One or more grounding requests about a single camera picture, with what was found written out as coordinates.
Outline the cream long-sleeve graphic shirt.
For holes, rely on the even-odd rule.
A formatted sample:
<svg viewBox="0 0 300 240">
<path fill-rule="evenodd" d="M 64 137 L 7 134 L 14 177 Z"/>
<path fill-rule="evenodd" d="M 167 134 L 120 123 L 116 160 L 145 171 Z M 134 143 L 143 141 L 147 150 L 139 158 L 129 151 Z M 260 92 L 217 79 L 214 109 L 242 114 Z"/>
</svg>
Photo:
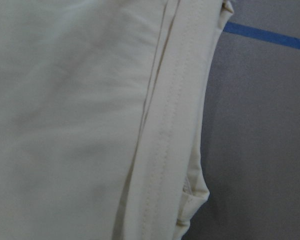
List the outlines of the cream long-sleeve graphic shirt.
<svg viewBox="0 0 300 240">
<path fill-rule="evenodd" d="M 0 240 L 180 240 L 210 195 L 229 0 L 0 0 Z"/>
</svg>

